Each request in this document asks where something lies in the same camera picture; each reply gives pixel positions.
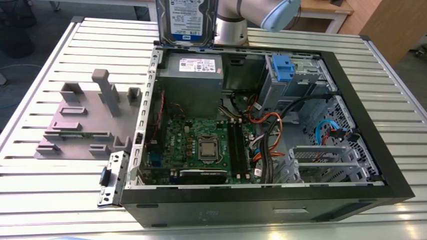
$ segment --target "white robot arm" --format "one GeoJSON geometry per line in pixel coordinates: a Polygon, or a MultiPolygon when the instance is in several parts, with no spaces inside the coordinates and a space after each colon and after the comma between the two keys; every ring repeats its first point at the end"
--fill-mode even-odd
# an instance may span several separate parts
{"type": "Polygon", "coordinates": [[[215,43],[243,45],[249,39],[247,20],[270,32],[287,26],[302,0],[219,0],[215,43]]]}

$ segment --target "open computer tower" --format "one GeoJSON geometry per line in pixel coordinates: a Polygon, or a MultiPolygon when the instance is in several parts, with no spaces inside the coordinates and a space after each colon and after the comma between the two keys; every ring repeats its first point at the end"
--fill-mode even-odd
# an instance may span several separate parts
{"type": "Polygon", "coordinates": [[[333,52],[171,44],[167,26],[100,208],[144,227],[325,222],[414,196],[333,52]]]}

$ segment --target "background table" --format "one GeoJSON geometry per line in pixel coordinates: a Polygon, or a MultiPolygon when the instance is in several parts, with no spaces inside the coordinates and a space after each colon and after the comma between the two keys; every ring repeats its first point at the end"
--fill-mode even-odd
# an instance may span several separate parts
{"type": "MultiPolygon", "coordinates": [[[[158,21],[158,11],[155,0],[56,0],[55,2],[87,3],[87,4],[107,4],[147,7],[150,11],[151,21],[158,21]]],[[[346,1],[341,6],[330,4],[330,0],[302,0],[301,17],[311,19],[330,19],[326,33],[337,34],[345,23],[349,15],[354,13],[353,7],[346,1]]]]}

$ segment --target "ram slot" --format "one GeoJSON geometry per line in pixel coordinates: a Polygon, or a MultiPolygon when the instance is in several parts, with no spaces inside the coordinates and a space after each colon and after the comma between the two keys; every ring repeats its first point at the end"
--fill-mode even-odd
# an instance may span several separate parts
{"type": "Polygon", "coordinates": [[[237,152],[237,140],[235,140],[235,124],[227,124],[227,135],[229,135],[229,153],[231,162],[231,176],[235,178],[241,172],[238,152],[237,152]]]}
{"type": "Polygon", "coordinates": [[[246,156],[246,140],[243,136],[241,123],[237,123],[234,126],[234,139],[235,139],[235,150],[237,150],[241,178],[246,179],[247,173],[249,173],[249,163],[247,163],[247,156],[246,156]]]}

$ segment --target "aluminum slotted table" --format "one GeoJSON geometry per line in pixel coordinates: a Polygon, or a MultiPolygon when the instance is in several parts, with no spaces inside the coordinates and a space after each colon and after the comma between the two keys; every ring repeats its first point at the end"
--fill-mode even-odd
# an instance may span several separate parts
{"type": "Polygon", "coordinates": [[[107,161],[39,160],[35,149],[64,82],[98,90],[92,71],[107,69],[118,91],[144,91],[154,40],[155,22],[76,17],[70,24],[0,135],[0,238],[427,239],[427,114],[373,43],[353,35],[249,30],[251,46],[335,52],[415,198],[341,222],[269,226],[143,229],[123,208],[98,209],[107,161]]]}

